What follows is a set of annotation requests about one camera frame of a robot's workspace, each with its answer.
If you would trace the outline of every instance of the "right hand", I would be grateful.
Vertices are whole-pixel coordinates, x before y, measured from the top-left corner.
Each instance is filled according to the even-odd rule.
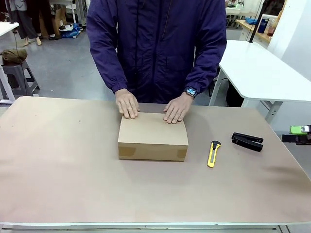
[[[124,115],[125,118],[135,119],[138,117],[138,102],[131,92],[124,88],[116,91],[115,95],[119,112]]]

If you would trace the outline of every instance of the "stool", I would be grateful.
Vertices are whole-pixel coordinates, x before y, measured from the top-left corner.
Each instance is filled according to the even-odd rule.
[[[26,61],[23,61],[22,65],[20,64],[4,65],[2,66],[2,68],[6,75],[14,76],[19,85],[19,88],[12,89],[12,92],[14,95],[33,96],[33,91],[35,89],[40,89],[34,77],[34,74],[31,72]],[[28,71],[30,78],[26,78],[24,76],[24,70]],[[1,88],[1,92],[6,95],[6,92],[1,82],[0,82],[0,88]]]

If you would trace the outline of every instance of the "blue object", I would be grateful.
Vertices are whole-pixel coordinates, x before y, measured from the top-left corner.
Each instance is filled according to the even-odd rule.
[[[245,22],[248,23],[249,25],[256,25],[257,19],[254,19],[254,18],[245,18]]]
[[[69,32],[62,32],[63,38],[76,38],[81,32],[79,24],[74,23],[72,31]]]
[[[188,87],[203,92],[216,77],[226,47],[225,1],[92,0],[87,34],[108,88],[168,103]]]
[[[261,23],[258,27],[258,33],[264,33],[266,30],[266,27],[268,25],[269,19],[268,18],[262,18]]]

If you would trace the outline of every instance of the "black stapler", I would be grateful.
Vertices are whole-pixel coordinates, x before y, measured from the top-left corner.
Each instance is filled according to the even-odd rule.
[[[263,138],[245,135],[242,133],[233,133],[231,139],[233,143],[241,147],[245,147],[258,152],[262,150]]]

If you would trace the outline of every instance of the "jacket zipper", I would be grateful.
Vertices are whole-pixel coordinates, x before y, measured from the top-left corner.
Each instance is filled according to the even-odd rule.
[[[156,49],[159,43],[159,37],[160,37],[160,29],[161,29],[161,18],[162,18],[162,5],[164,0],[160,1],[160,7],[159,7],[159,14],[158,14],[158,21],[157,21],[157,30],[156,30],[156,36],[155,36],[155,48],[153,53],[153,61],[152,61],[152,82],[155,85],[155,71],[156,71]],[[152,89],[152,100],[154,98],[155,90]]]
[[[135,38],[135,94],[137,94],[138,87],[138,71],[137,71],[137,53],[138,53],[138,13],[139,13],[139,0],[137,0],[137,9],[136,9],[136,38]]]

